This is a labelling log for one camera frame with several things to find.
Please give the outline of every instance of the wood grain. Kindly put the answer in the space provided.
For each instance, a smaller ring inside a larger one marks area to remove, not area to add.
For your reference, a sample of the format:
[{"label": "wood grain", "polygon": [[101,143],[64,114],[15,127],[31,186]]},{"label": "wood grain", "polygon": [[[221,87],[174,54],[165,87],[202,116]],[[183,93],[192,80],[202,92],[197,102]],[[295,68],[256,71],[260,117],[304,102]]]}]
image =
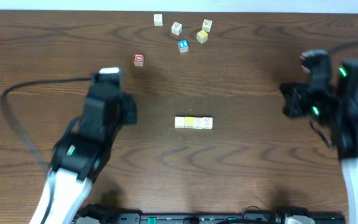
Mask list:
[{"label": "wood grain", "polygon": [[[281,82],[306,80],[299,55],[358,40],[358,15],[0,11],[0,94],[47,78],[119,66],[139,123],[125,127],[86,203],[144,212],[239,212],[295,205],[347,214],[336,151],[281,110]],[[208,41],[198,44],[203,19]],[[183,24],[178,37],[174,21]],[[177,41],[188,39],[181,54]],[[133,66],[135,52],[145,66]],[[358,49],[333,57],[358,58]],[[44,156],[81,113],[89,83],[31,86],[9,100]],[[211,115],[211,130],[175,129],[176,114]],[[0,110],[0,223],[28,223],[44,177]]]}]

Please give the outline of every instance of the black cable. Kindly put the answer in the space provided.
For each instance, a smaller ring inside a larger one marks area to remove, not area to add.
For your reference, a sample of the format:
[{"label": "black cable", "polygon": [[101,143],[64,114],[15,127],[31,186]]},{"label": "black cable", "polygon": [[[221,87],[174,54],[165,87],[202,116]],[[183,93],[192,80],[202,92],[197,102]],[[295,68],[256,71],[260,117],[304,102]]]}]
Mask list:
[{"label": "black cable", "polygon": [[[248,209],[250,208],[257,208],[259,209],[260,211],[262,211],[262,209],[260,209],[258,206],[255,206],[255,205],[251,205],[251,206],[248,206],[246,209],[244,209],[244,211],[241,213],[241,218],[244,219],[244,215],[247,214],[247,211]],[[267,220],[270,220],[265,214],[263,214],[263,216],[267,219]]]},{"label": "black cable", "polygon": [[269,224],[269,222],[266,221],[260,221],[260,220],[224,220],[221,222],[218,222],[217,224],[235,224],[235,223],[245,223],[245,224]]},{"label": "black cable", "polygon": [[323,140],[323,142],[327,145],[327,147],[333,147],[333,144],[331,143],[331,141],[327,138],[327,136],[322,132],[322,131],[320,131],[318,128],[316,128],[316,126],[314,126],[314,123],[315,123],[316,121],[315,120],[313,120],[313,119],[311,119],[310,121],[309,121],[309,125],[310,125],[310,127],[311,127],[311,129],[315,132],[315,133],[317,133],[319,136],[320,136],[320,138]]},{"label": "black cable", "polygon": [[338,53],[340,51],[351,49],[351,48],[354,48],[354,47],[358,47],[358,41],[338,45],[336,47],[333,47],[333,48],[327,50],[327,52],[328,52],[329,55],[333,55],[333,54],[336,54],[336,53]]},{"label": "black cable", "polygon": [[[1,97],[0,97],[0,104],[2,113],[5,117],[5,120],[9,123],[11,129],[15,133],[15,135],[21,140],[22,144],[24,145],[26,151],[37,161],[38,165],[41,167],[45,175],[48,177],[49,173],[49,163],[46,162],[45,158],[43,157],[41,151],[37,148],[37,146],[33,143],[25,129],[20,125],[17,118],[14,116],[11,106],[9,102],[7,101],[6,96],[11,92],[12,90],[15,90],[17,88],[30,86],[30,85],[39,85],[39,84],[49,84],[49,83],[66,83],[66,82],[77,82],[77,81],[88,81],[91,80],[91,78],[69,78],[69,79],[62,79],[62,80],[38,80],[38,81],[32,81],[32,82],[25,82],[20,83],[17,85],[14,85],[8,89],[6,89]],[[75,118],[68,124],[65,135],[67,135],[67,132],[70,132],[75,124],[79,121],[79,118]],[[44,217],[42,218],[41,224],[44,224],[47,220],[47,217],[50,213],[50,209],[52,207],[53,202],[53,195],[55,194],[55,178],[50,179],[49,183],[49,201],[47,209],[44,213]]]}]

